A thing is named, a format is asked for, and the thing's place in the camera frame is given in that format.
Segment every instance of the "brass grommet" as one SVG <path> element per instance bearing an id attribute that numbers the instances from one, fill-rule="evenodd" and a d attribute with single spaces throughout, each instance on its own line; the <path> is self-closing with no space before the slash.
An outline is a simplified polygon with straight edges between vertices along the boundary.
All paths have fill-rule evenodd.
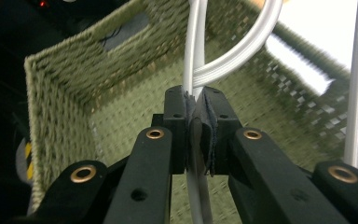
<path id="1" fill-rule="evenodd" d="M 252 140 L 257 140 L 260 139 L 263 135 L 258 131 L 248 130 L 243 133 L 243 136 Z"/>
<path id="2" fill-rule="evenodd" d="M 82 171 L 89 171 L 89 174 L 79 176 L 78 174 Z M 93 165 L 85 165 L 75 169 L 71 174 L 71 180 L 74 183 L 80 184 L 91 180 L 97 174 L 97 169 Z"/>
<path id="3" fill-rule="evenodd" d="M 354 184 L 358 181 L 356 174 L 354 174 L 351 170 L 342 166 L 330 166 L 328 168 L 328 173 L 332 175 L 335 179 L 348 184 Z"/>
<path id="4" fill-rule="evenodd" d="M 159 139 L 164 136 L 164 132 L 161 129 L 152 129 L 146 133 L 146 136 L 150 139 Z"/>

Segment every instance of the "black object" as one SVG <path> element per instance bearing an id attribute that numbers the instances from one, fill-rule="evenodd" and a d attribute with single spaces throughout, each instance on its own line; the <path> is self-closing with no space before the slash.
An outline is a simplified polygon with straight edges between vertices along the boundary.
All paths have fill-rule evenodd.
<path id="1" fill-rule="evenodd" d="M 311 175 L 266 133 L 242 128 L 221 91 L 205 87 L 196 104 L 180 86 L 166 91 L 164 114 L 139 133 L 128 158 L 109 168 L 97 161 L 69 166 L 32 216 L 11 223 L 169 223 L 172 174 L 186 168 L 194 120 L 202 126 L 197 148 L 205 173 L 229 176 L 242 222 L 358 223 L 357 169 L 322 162 Z M 77 169 L 88 165 L 96 168 L 91 179 L 69 178 L 87 179 L 93 171 Z"/>

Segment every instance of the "wicker basket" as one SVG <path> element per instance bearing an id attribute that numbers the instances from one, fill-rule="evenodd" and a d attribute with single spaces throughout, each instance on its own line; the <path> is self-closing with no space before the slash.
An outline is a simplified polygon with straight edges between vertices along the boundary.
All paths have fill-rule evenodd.
<path id="1" fill-rule="evenodd" d="M 25 61 L 33 142 L 34 209 L 69 164 L 106 165 L 131 152 L 137 133 L 163 110 L 164 92 L 182 82 L 187 0 L 131 0 L 90 27 Z M 144 12 L 149 24 L 111 50 L 109 33 Z M 211 0 L 206 59 L 227 52 L 252 27 L 258 10 L 246 1 Z M 281 25 L 274 33 L 335 81 L 318 97 L 261 49 L 231 76 L 214 83 L 243 125 L 269 133 L 294 163 L 313 169 L 342 157 L 348 72 Z M 215 223 L 240 223 L 227 178 L 209 178 Z M 175 176 L 172 223 L 191 223 L 186 181 Z"/>

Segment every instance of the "woven texture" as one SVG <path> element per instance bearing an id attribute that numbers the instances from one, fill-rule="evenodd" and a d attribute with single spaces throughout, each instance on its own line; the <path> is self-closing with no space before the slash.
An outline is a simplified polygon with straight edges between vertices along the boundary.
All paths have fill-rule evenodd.
<path id="1" fill-rule="evenodd" d="M 68 165 L 98 160 L 109 166 L 130 154 L 138 132 L 163 111 L 165 90 L 182 82 L 188 10 L 187 0 L 132 0 L 26 59 L 34 209 Z M 104 50 L 101 39 L 141 12 L 149 25 Z M 246 1 L 209 1 L 207 61 L 237 44 L 257 16 Z M 314 95 L 265 49 L 212 87 L 226 95 L 243 125 L 269 133 L 295 164 L 312 170 L 318 161 L 340 159 L 348 72 L 281 25 L 274 33 L 335 79 L 324 95 Z M 209 189 L 214 222 L 241 223 L 227 178 L 209 178 Z M 191 223 L 183 175 L 173 178 L 171 214 L 172 223 Z"/>

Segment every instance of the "woven basket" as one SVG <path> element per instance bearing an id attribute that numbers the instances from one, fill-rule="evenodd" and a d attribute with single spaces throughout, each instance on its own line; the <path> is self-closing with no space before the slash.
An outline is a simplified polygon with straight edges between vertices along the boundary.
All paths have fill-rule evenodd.
<path id="1" fill-rule="evenodd" d="M 101 40 L 144 12 L 149 24 L 111 50 Z M 33 142 L 34 209 L 68 165 L 106 165 L 131 152 L 137 133 L 163 111 L 164 92 L 182 82 L 187 0 L 131 0 L 83 33 L 25 61 Z M 258 10 L 246 1 L 211 0 L 206 59 L 227 52 L 248 32 Z M 237 72 L 214 83 L 243 125 L 269 133 L 290 159 L 312 170 L 342 157 L 348 72 L 281 25 L 274 33 L 335 81 L 317 96 L 261 49 Z M 227 178 L 209 178 L 215 223 L 241 223 Z M 183 175 L 173 178 L 172 223 L 191 223 Z"/>

